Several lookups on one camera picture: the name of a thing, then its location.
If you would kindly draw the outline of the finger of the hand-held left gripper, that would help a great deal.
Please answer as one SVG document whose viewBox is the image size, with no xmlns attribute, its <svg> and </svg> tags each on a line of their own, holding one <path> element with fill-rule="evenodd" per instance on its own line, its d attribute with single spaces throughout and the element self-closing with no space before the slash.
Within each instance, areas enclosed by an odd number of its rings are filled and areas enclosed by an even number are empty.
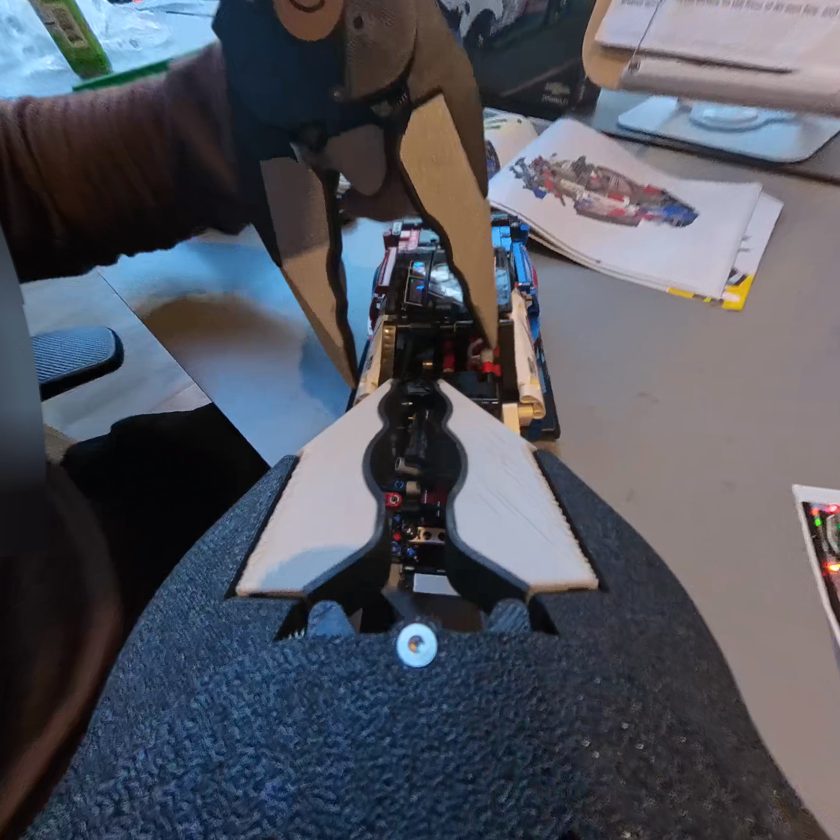
<svg viewBox="0 0 840 840">
<path fill-rule="evenodd" d="M 498 345 L 499 317 L 490 206 L 444 93 L 413 108 L 397 160 L 416 208 L 444 244 L 449 268 L 491 359 Z"/>
<path fill-rule="evenodd" d="M 348 318 L 339 174 L 287 156 L 262 161 L 259 169 L 280 271 L 333 366 L 354 389 L 358 355 Z"/>
</svg>

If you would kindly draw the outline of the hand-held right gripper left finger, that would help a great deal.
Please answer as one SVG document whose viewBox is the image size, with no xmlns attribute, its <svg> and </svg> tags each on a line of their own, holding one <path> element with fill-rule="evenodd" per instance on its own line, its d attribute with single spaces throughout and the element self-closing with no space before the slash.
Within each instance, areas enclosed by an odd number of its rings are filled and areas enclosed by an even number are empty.
<svg viewBox="0 0 840 840">
<path fill-rule="evenodd" d="M 352 627 L 381 595 L 391 560 L 371 464 L 395 393 L 387 381 L 299 450 L 234 579 L 235 599 L 291 601 L 292 625 L 332 602 Z"/>
</svg>

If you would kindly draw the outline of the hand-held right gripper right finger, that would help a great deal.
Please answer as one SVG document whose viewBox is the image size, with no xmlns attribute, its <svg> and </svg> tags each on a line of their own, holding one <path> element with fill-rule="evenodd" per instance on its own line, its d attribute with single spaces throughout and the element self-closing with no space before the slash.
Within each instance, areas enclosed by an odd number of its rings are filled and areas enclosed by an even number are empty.
<svg viewBox="0 0 840 840">
<path fill-rule="evenodd" d="M 531 630 L 558 633 L 541 598 L 596 592 L 601 583 L 540 452 L 445 381 L 437 394 L 457 456 L 446 505 L 450 589 L 487 616 L 518 604 Z"/>
</svg>

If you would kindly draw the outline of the red white toy race car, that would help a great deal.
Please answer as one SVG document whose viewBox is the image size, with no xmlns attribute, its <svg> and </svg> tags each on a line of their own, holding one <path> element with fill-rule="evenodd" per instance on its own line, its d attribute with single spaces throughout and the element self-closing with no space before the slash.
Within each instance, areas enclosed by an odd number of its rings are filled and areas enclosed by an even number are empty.
<svg viewBox="0 0 840 840">
<path fill-rule="evenodd" d="M 374 273 L 369 340 L 360 383 L 348 407 L 390 380 L 443 379 L 531 443 L 555 442 L 560 420 L 540 327 L 539 281 L 525 223 L 491 214 L 496 261 L 499 348 L 484 361 L 485 341 L 466 306 L 445 248 L 418 218 L 384 234 L 385 255 Z M 445 578 L 446 505 L 454 484 L 442 455 L 434 409 L 407 418 L 396 410 L 390 432 L 393 465 L 377 479 L 391 522 L 397 585 L 421 595 L 452 595 Z"/>
</svg>

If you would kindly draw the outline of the person's left forearm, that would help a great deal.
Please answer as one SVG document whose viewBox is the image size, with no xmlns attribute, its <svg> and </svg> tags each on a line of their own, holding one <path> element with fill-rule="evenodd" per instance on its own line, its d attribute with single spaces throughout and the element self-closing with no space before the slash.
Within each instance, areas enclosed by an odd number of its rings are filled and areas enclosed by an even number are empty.
<svg viewBox="0 0 840 840">
<path fill-rule="evenodd" d="M 221 47 L 126 86 L 3 100 L 1 222 L 21 284 L 255 224 Z"/>
</svg>

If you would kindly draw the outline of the task sheet on stand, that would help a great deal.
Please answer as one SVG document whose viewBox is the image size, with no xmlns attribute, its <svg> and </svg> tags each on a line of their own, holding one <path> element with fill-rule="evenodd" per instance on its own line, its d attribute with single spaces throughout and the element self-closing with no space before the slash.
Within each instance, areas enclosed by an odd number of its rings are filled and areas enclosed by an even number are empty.
<svg viewBox="0 0 840 840">
<path fill-rule="evenodd" d="M 824 117 L 839 115 L 839 63 L 838 70 L 767 70 L 603 47 L 596 43 L 595 35 L 610 3 L 595 3 L 582 51 L 586 75 L 601 88 Z"/>
</svg>

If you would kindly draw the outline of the person's left hand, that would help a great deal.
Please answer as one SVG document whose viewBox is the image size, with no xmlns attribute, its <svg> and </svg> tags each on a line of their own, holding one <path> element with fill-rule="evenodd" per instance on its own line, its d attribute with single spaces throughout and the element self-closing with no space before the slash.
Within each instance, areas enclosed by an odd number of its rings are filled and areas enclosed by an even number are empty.
<svg viewBox="0 0 840 840">
<path fill-rule="evenodd" d="M 339 209 L 347 217 L 383 223 L 423 216 L 422 209 L 416 205 L 397 172 L 391 172 L 378 191 L 369 196 L 351 185 L 339 197 Z"/>
</svg>

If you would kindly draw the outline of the black toy car box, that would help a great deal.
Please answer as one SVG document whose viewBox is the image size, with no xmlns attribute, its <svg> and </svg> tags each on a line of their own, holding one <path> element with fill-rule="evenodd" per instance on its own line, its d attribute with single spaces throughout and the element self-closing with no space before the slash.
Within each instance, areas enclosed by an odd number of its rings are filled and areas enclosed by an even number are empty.
<svg viewBox="0 0 840 840">
<path fill-rule="evenodd" d="M 582 50 L 594 1 L 439 1 L 485 107 L 554 121 L 590 114 L 600 88 Z"/>
</svg>

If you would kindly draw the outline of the person's black pants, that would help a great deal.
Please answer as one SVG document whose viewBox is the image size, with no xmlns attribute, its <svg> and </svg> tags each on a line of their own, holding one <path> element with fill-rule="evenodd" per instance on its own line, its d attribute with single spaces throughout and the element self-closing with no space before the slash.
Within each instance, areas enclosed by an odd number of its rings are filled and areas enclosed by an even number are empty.
<svg viewBox="0 0 840 840">
<path fill-rule="evenodd" d="M 124 418 L 70 446 L 60 465 L 107 540 L 124 637 L 183 555 L 269 470 L 212 403 Z"/>
</svg>

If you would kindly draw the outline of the open toy instruction booklet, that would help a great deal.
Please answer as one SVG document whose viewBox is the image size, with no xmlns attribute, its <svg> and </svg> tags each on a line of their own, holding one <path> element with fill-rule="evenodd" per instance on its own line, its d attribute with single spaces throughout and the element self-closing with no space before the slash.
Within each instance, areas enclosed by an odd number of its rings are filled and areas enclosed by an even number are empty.
<svg viewBox="0 0 840 840">
<path fill-rule="evenodd" d="M 669 175 L 584 123 L 486 112 L 489 199 L 606 276 L 740 311 L 783 203 L 757 182 Z"/>
</svg>

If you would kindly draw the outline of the green plastic bin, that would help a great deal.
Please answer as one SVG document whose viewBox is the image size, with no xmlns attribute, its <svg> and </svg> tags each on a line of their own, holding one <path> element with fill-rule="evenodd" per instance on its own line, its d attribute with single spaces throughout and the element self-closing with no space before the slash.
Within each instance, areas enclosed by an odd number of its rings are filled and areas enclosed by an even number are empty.
<svg viewBox="0 0 840 840">
<path fill-rule="evenodd" d="M 214 41 L 218 2 L 28 2 L 54 51 L 93 91 L 160 75 Z"/>
</svg>

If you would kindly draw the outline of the white board stand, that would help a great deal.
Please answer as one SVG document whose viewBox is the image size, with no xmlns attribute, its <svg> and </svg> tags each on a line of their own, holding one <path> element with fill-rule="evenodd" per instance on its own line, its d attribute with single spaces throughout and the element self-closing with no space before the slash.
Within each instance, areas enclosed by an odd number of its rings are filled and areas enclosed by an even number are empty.
<svg viewBox="0 0 840 840">
<path fill-rule="evenodd" d="M 655 138 L 774 164 L 801 163 L 838 135 L 838 118 L 654 96 L 617 126 Z"/>
</svg>

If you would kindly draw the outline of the holographic sticker sheet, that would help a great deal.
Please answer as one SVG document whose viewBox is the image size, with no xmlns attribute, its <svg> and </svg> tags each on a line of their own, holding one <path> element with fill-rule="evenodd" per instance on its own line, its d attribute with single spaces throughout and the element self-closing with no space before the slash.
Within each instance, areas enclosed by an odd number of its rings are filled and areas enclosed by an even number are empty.
<svg viewBox="0 0 840 840">
<path fill-rule="evenodd" d="M 797 515 L 839 658 L 839 490 L 793 485 Z"/>
</svg>

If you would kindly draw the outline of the printed brick instruction sheet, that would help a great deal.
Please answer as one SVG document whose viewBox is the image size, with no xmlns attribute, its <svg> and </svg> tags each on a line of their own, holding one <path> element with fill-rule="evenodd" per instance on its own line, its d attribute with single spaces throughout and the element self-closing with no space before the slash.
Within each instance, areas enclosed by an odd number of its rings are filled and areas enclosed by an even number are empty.
<svg viewBox="0 0 840 840">
<path fill-rule="evenodd" d="M 767 70 L 838 70 L 839 2 L 611 2 L 595 41 Z"/>
</svg>

